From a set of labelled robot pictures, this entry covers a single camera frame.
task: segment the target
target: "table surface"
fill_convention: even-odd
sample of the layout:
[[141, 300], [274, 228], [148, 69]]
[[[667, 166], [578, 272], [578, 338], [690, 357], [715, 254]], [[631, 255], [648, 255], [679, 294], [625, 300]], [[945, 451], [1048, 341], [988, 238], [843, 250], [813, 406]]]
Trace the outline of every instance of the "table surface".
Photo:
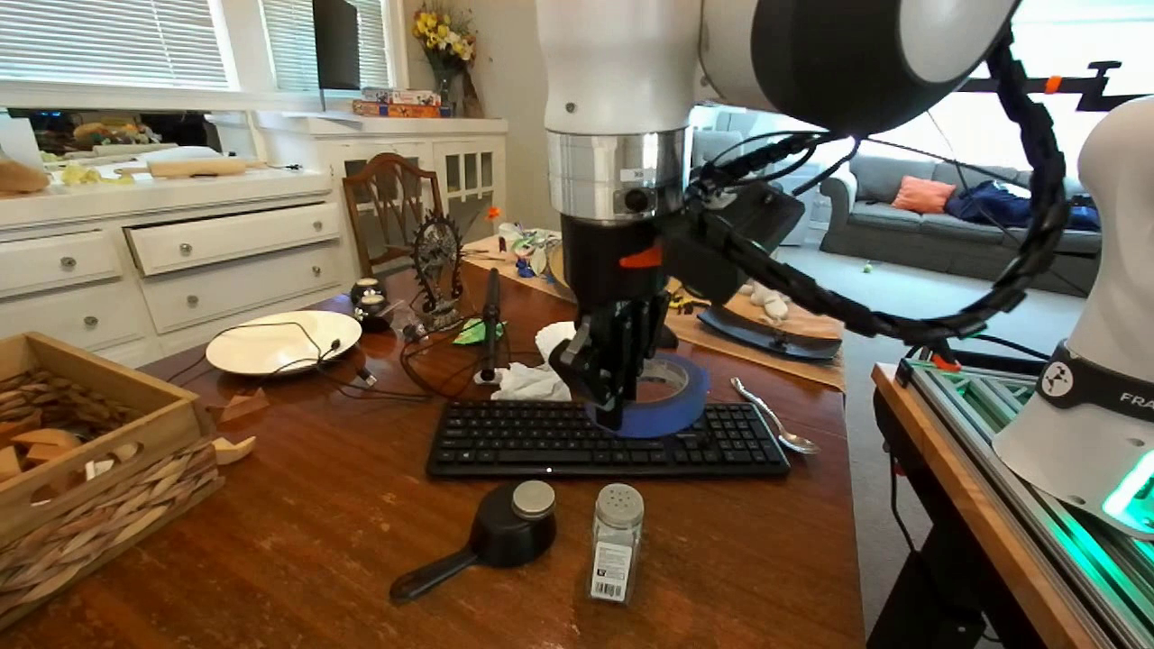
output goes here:
[[[485, 272], [467, 267], [467, 305]], [[507, 357], [536, 363], [535, 333], [574, 305], [506, 280]], [[201, 350], [156, 367], [206, 406], [265, 388], [272, 406], [223, 424], [255, 435], [223, 489], [66, 588], [0, 645], [862, 645], [843, 392], [682, 341], [709, 371], [766, 392], [790, 430], [824, 443], [781, 478], [631, 478], [646, 542], [631, 602], [593, 602], [593, 500], [601, 478], [555, 478], [555, 546], [530, 566], [473, 566], [434, 596], [393, 606], [393, 577], [467, 546], [494, 478], [429, 478], [439, 398], [403, 398], [393, 337], [369, 333], [325, 371], [231, 379]], [[344, 385], [381, 359], [380, 388]], [[412, 367], [445, 392], [476, 392], [476, 350], [426, 338]]]
[[902, 385], [892, 363], [874, 367], [874, 381], [1041, 641], [1107, 645], [1099, 625], [1077, 602], [1052, 558], [1033, 542], [1023, 523], [1011, 513], [1001, 495], [985, 478], [916, 385]]

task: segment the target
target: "window blind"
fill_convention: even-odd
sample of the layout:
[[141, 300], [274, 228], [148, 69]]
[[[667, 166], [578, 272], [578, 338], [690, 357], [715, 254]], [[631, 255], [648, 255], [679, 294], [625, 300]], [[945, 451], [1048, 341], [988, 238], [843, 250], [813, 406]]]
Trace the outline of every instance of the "window blind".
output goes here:
[[213, 0], [0, 0], [0, 79], [227, 90]]

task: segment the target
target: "keyboard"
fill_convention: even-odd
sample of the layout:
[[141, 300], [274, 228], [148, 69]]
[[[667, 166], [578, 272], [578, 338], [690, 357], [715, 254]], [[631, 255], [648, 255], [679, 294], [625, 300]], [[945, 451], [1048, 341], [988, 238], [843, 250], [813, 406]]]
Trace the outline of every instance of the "keyboard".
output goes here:
[[446, 399], [426, 472], [434, 478], [769, 478], [790, 463], [751, 403], [706, 403], [676, 435], [622, 435], [558, 399]]

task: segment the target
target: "wooden basket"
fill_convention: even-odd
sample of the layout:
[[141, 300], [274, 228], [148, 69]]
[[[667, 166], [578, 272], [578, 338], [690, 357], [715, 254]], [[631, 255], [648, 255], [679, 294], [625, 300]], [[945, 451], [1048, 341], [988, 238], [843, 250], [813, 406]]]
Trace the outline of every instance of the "wooden basket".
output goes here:
[[196, 392], [48, 337], [0, 338], [0, 379], [24, 371], [52, 371], [124, 419], [0, 482], [0, 629], [219, 487], [213, 424]]

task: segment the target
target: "small bottle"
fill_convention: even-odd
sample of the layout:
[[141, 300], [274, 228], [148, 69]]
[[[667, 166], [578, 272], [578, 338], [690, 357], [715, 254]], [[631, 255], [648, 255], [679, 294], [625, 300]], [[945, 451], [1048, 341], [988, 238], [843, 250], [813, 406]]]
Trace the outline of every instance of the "small bottle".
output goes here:
[[641, 530], [646, 498], [628, 482], [607, 482], [593, 520], [593, 599], [628, 602], [631, 573], [641, 553]]

